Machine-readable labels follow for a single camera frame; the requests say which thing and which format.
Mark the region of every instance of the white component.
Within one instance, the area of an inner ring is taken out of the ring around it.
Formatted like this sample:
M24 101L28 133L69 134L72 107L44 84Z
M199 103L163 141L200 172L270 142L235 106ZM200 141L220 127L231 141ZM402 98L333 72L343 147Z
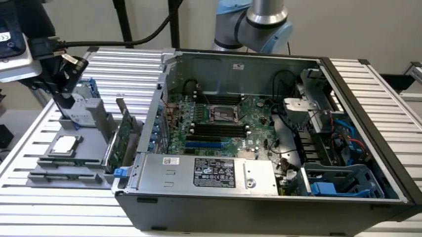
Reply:
M11 39L11 32L1 32L0 33L0 42L8 41Z
M55 153L68 153L75 145L76 137L73 136L63 136L57 139L52 152Z
M9 82L25 78L36 77L41 74L43 68L39 61L35 61L31 55L28 42L25 41L27 50L23 54L12 58L3 58L0 60L0 82Z
M179 164L179 157L164 157L163 164Z

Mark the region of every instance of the motherboard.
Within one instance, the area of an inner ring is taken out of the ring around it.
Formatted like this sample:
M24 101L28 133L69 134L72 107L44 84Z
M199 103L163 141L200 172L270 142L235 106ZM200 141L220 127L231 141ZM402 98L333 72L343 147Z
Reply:
M183 96L168 100L171 155L271 159L271 103L260 96Z

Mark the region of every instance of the blue latch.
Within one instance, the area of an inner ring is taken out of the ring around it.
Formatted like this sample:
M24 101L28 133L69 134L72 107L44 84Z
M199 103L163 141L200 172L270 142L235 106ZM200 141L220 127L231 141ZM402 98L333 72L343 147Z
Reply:
M326 197L357 197L366 198L370 195L370 190L365 189L358 193L338 193L333 183L315 182L311 184L311 191L315 196Z
M127 177L127 169L115 169L114 170L115 178L126 178Z

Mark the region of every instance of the cpu socket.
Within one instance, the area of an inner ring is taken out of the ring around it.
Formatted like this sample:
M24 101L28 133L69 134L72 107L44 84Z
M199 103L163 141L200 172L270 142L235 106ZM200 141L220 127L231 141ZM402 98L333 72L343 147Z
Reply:
M238 122L238 106L211 106L210 121Z

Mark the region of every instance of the side panel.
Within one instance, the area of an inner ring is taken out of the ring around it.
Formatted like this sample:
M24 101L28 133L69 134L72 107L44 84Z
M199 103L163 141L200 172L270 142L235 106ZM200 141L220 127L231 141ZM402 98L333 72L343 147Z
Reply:
M397 158L385 138L381 135L367 113L363 110L358 99L355 98L338 70L330 59L322 58L322 65L327 72L331 74L334 86L338 89L338 93L345 99L345 102L358 119L359 125L365 131L366 136L369 137L370 143L374 146L377 153L387 167L390 174L393 175L394 180L397 181L403 194L406 195L407 199L414 202L415 204L422 204L422 192L413 181L409 172L406 171L401 161Z
M410 206L118 195L142 230L354 236Z

